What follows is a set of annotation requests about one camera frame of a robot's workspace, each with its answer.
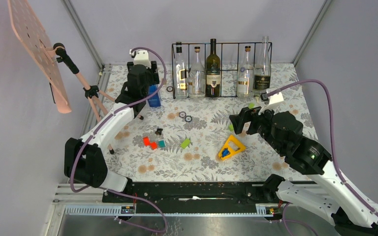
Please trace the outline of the blue glass bottle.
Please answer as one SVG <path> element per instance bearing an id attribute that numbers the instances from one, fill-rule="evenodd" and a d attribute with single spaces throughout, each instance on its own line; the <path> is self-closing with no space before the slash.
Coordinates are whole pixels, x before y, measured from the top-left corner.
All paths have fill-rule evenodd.
<path id="1" fill-rule="evenodd" d="M 154 94 L 155 91 L 158 89 L 158 85 L 152 85 L 149 87 L 149 95 Z M 161 106 L 161 99 L 159 92 L 153 95 L 150 99 L 148 99 L 148 104 L 150 107 L 160 107 Z"/>

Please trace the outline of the clear bottle black label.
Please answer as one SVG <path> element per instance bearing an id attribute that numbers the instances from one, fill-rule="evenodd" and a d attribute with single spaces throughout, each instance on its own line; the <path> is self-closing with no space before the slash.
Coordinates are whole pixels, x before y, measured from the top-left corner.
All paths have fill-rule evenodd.
<path id="1" fill-rule="evenodd" d="M 254 77 L 253 77 L 253 94 L 259 97 L 262 91 L 270 87 L 271 80 L 271 62 L 269 57 L 269 36 L 262 37 L 260 49 L 255 53 Z"/>

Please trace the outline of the clear bottle gold band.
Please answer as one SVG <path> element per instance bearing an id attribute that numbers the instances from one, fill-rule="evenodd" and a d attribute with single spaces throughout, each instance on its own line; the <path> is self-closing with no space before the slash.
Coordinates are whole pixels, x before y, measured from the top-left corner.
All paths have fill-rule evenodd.
<path id="1" fill-rule="evenodd" d="M 250 97 L 252 95 L 253 65 L 250 60 L 251 46 L 244 47 L 243 61 L 237 73 L 237 96 Z"/>

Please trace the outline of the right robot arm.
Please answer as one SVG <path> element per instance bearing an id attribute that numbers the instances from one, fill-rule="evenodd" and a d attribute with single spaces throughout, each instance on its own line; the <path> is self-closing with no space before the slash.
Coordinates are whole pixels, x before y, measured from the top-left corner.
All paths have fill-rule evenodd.
<path id="1" fill-rule="evenodd" d="M 342 236 L 378 236 L 378 204 L 355 190 L 337 173 L 331 154 L 317 141 L 303 135 L 303 124 L 289 112 L 243 108 L 229 119 L 236 134 L 249 123 L 247 134 L 259 134 L 290 168 L 309 177 L 325 190 L 319 196 L 276 174 L 263 185 L 263 198 L 278 199 L 306 209 L 331 224 Z"/>

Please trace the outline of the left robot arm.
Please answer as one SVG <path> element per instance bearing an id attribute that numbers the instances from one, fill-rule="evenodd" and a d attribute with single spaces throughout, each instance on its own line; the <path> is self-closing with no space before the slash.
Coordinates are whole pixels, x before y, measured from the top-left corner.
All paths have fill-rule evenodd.
<path id="1" fill-rule="evenodd" d="M 88 133 L 79 139 L 69 138 L 64 151 L 66 177 L 93 188 L 114 190 L 114 196 L 121 202 L 132 198 L 133 189 L 127 185 L 131 180 L 108 169 L 103 149 L 140 114 L 146 105 L 149 87 L 160 83 L 155 60 L 146 65 L 128 62 L 127 69 L 127 81 L 112 109 Z"/>

